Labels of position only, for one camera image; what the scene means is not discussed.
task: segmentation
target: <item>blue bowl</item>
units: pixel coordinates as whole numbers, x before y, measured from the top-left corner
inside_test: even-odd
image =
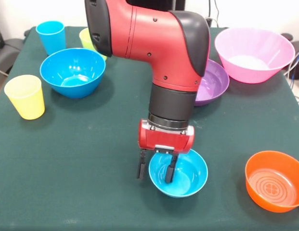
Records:
[[[191,196],[205,185],[208,168],[204,159],[194,150],[179,154],[173,182],[165,183],[165,174],[170,164],[170,154],[156,153],[149,163],[149,176],[154,185],[164,194],[181,198]]]
[[[105,60],[94,51],[70,48],[47,57],[40,66],[40,75],[58,93],[68,98],[90,95],[101,82]]]

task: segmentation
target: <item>plastic cup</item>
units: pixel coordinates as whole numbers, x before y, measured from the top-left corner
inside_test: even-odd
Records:
[[[48,21],[36,27],[48,55],[66,49],[65,26],[61,22]]]
[[[14,77],[6,83],[4,92],[23,119],[32,120],[43,115],[44,100],[41,80],[38,77]]]
[[[96,51],[95,47],[92,44],[90,31],[89,31],[88,27],[81,30],[81,32],[79,33],[79,37],[80,37],[83,48],[86,48],[86,49],[89,49],[89,50],[92,50],[92,51]]]

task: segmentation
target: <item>table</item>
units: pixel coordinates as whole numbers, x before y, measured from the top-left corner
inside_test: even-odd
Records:
[[[67,27],[80,47],[82,27]],[[220,62],[211,29],[210,59]],[[47,57],[34,29],[9,78],[39,75]],[[245,164],[262,150],[299,160],[299,106],[283,75],[249,85],[231,79],[215,102],[195,108],[193,149],[208,165],[197,194],[173,199],[147,175],[136,179],[138,123],[147,118],[148,64],[111,57],[99,88],[79,100],[43,81],[45,114],[25,121],[0,94],[0,230],[299,231],[299,208],[274,214],[245,188]]]

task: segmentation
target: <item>bowl rim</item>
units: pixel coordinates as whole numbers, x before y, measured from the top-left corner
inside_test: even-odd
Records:
[[[245,30],[258,30],[258,31],[266,31],[266,32],[270,32],[272,34],[275,34],[277,36],[279,36],[281,39],[284,39],[284,41],[286,41],[289,46],[292,48],[292,51],[293,51],[293,55],[292,55],[292,58],[290,61],[288,61],[285,65],[283,66],[279,66],[279,67],[275,67],[275,68],[269,68],[267,70],[261,70],[261,69],[251,69],[251,68],[248,68],[248,67],[242,67],[242,66],[239,66],[237,64],[234,64],[232,62],[230,62],[228,59],[226,59],[220,52],[218,52],[218,49],[217,49],[217,39],[223,35],[224,33],[227,33],[227,31],[230,31],[230,30],[237,30],[237,29],[245,29]],[[229,28],[226,28],[224,29],[223,31],[221,31],[220,33],[217,34],[217,36],[215,37],[215,40],[214,40],[214,46],[215,46],[215,49],[218,53],[219,56],[221,56],[223,59],[225,59],[227,62],[231,63],[232,65],[235,65],[237,67],[240,67],[240,68],[244,68],[246,70],[251,70],[251,71],[274,71],[274,70],[281,70],[282,68],[284,68],[285,66],[289,65],[290,63],[292,63],[295,59],[295,55],[296,55],[296,51],[295,51],[295,48],[294,46],[292,45],[292,43],[290,41],[287,40],[287,38],[285,38],[284,36],[282,36],[281,34],[275,32],[275,31],[271,31],[271,30],[268,30],[268,29],[263,29],[263,28],[257,28],[257,27],[229,27]]]
[[[193,153],[197,154],[197,155],[201,158],[201,160],[203,161],[203,163],[204,163],[204,165],[205,165],[205,168],[206,168],[206,178],[205,178],[203,184],[201,185],[201,187],[200,187],[199,189],[197,189],[196,191],[194,191],[194,192],[192,192],[192,193],[189,193],[189,194],[185,194],[185,195],[171,194],[171,193],[168,193],[168,192],[164,191],[164,190],[161,189],[160,187],[158,187],[158,185],[153,181],[153,176],[151,175],[151,172],[148,171],[148,172],[149,172],[149,177],[150,177],[150,180],[152,181],[152,183],[155,185],[155,187],[156,187],[157,189],[159,189],[159,190],[160,190],[162,193],[164,193],[165,195],[168,195],[168,196],[170,196],[170,197],[176,197],[176,198],[184,198],[184,197],[192,196],[193,194],[196,194],[197,192],[199,192],[199,191],[204,187],[204,185],[206,184],[207,179],[208,179],[208,166],[207,166],[207,164],[206,164],[206,161],[205,161],[204,158],[203,158],[198,152],[196,152],[195,150],[190,149],[189,152],[193,152]]]
[[[271,152],[271,153],[275,153],[275,154],[283,155],[283,156],[285,156],[285,157],[287,157],[287,158],[290,158],[290,159],[294,160],[295,162],[297,162],[297,163],[299,164],[299,160],[295,159],[294,157],[292,157],[292,156],[290,156],[290,155],[288,155],[288,154],[286,154],[286,153],[280,152],[280,151],[275,151],[275,150],[264,150],[264,151],[257,152],[257,153],[255,153],[255,154],[253,154],[253,155],[248,159],[248,161],[247,161],[247,163],[246,163],[246,166],[245,166],[245,177],[246,177],[246,182],[247,182],[247,184],[248,184],[249,187],[253,190],[253,192],[255,192],[255,193],[256,193],[262,200],[268,202],[268,203],[271,204],[271,205],[274,205],[274,206],[277,206],[277,207],[280,207],[280,208],[296,208],[296,207],[299,207],[299,203],[298,203],[298,204],[295,204],[295,205],[278,205],[278,204],[276,204],[276,203],[273,203],[273,202],[267,200],[265,197],[260,196],[260,195],[255,191],[254,187],[252,187],[252,185],[250,184],[250,180],[249,180],[248,177],[247,177],[247,166],[248,166],[249,162],[252,160],[252,158],[254,158],[254,157],[257,156],[257,155],[261,155],[261,154],[263,154],[263,153],[266,153],[266,152]]]
[[[202,102],[206,102],[206,101],[213,101],[213,100],[219,98],[220,96],[222,96],[222,95],[226,92],[226,90],[228,89],[228,87],[230,86],[230,76],[228,75],[228,73],[226,72],[226,70],[224,69],[224,67],[221,66],[221,65],[220,65],[219,63],[217,63],[216,61],[213,61],[212,59],[208,59],[208,63],[209,63],[209,62],[211,62],[212,64],[217,64],[217,65],[219,66],[219,68],[221,68],[221,70],[226,74],[226,76],[227,76],[227,84],[226,84],[226,86],[225,86],[225,89],[222,90],[222,91],[221,91],[218,95],[216,95],[215,97],[212,97],[212,98],[207,99],[207,100],[197,100],[197,99],[195,99],[195,103],[202,103]]]
[[[61,86],[61,85],[58,85],[58,84],[54,84],[54,83],[51,83],[50,81],[47,81],[45,79],[45,77],[43,77],[43,74],[41,72],[41,69],[42,69],[42,66],[44,65],[44,63],[49,59],[51,58],[53,55],[56,55],[57,53],[60,53],[60,52],[65,52],[65,51],[68,51],[68,50],[85,50],[85,51],[89,51],[89,52],[92,52],[93,54],[96,54],[96,55],[99,55],[101,57],[101,59],[103,60],[103,70],[101,72],[100,75],[98,75],[96,78],[93,78],[91,79],[91,81],[87,82],[87,83],[84,83],[84,84],[78,84],[78,85],[74,85],[74,86]],[[61,87],[61,88],[75,88],[75,87],[80,87],[80,86],[85,86],[87,84],[90,84],[92,83],[93,81],[97,80],[98,78],[102,77],[103,73],[105,72],[105,68],[106,68],[106,62],[103,58],[103,56],[101,54],[99,54],[98,52],[95,52],[95,51],[92,51],[90,49],[87,49],[87,48],[67,48],[67,49],[63,49],[63,50],[60,50],[60,51],[57,51],[57,52],[54,52],[53,54],[49,55],[47,58],[45,58],[43,60],[43,62],[41,63],[40,65],[40,68],[39,68],[39,72],[40,72],[40,76],[43,78],[44,81],[46,81],[48,84],[52,85],[52,86],[55,86],[55,87]]]

